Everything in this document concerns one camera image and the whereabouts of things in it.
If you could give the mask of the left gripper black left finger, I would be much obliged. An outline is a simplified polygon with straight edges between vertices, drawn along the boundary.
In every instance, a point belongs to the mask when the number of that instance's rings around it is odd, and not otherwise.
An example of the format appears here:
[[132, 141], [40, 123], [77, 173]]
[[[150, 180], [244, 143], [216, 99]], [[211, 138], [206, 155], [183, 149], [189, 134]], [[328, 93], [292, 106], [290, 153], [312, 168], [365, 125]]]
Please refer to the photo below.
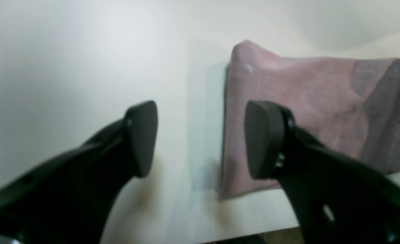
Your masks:
[[0, 235], [25, 244], [98, 244], [115, 200], [148, 176], [158, 107], [146, 101], [77, 148], [0, 189]]

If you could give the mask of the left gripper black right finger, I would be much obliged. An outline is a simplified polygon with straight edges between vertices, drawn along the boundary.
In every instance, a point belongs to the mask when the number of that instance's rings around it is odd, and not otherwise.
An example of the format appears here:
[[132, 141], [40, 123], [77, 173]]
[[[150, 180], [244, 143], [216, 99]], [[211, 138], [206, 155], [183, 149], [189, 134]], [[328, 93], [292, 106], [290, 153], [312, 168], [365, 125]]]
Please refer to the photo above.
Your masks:
[[269, 101], [245, 107], [245, 147], [253, 179], [275, 179], [306, 244], [400, 244], [400, 187], [332, 151]]

